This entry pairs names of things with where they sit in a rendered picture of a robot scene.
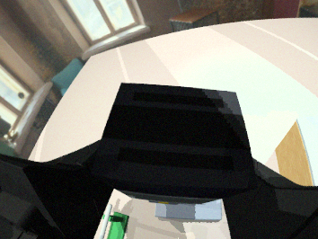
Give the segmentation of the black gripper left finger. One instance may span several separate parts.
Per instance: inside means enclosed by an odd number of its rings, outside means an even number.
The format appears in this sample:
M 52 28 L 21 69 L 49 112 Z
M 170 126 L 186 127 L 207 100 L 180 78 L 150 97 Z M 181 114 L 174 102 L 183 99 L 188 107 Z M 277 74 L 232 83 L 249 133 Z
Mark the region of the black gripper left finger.
M 61 239 L 93 239 L 113 192 L 91 176 L 100 144 L 43 163 L 0 153 L 0 191 L 35 204 Z

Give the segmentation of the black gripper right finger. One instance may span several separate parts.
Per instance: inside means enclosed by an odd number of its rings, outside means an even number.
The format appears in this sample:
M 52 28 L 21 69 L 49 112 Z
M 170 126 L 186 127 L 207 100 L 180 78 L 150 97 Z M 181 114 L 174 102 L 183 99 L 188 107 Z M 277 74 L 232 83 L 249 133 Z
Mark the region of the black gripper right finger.
M 294 239 L 318 217 L 318 187 L 299 185 L 252 159 L 257 189 L 223 199 L 231 239 Z

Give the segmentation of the green cradle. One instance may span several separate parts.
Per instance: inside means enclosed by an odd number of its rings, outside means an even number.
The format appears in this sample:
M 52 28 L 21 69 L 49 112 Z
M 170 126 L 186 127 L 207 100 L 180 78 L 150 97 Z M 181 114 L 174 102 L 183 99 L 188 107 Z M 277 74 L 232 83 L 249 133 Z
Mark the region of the green cradle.
M 129 215 L 120 214 L 118 211 L 113 211 L 113 215 L 109 216 L 111 225 L 108 239 L 123 239 L 124 232 L 126 232 L 127 229 L 128 220 Z

